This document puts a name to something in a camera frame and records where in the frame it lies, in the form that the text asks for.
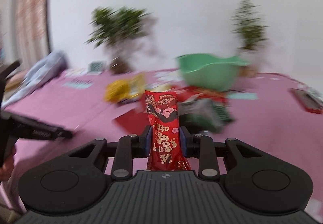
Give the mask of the person's left hand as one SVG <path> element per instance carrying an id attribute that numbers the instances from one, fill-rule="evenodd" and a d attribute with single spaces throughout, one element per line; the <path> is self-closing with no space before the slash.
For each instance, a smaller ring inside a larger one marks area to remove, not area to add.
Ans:
<path id="1" fill-rule="evenodd" d="M 10 155 L 5 159 L 0 169 L 0 181 L 7 181 L 12 175 L 14 169 L 14 155 L 16 154 L 16 148 L 13 146 Z"/>

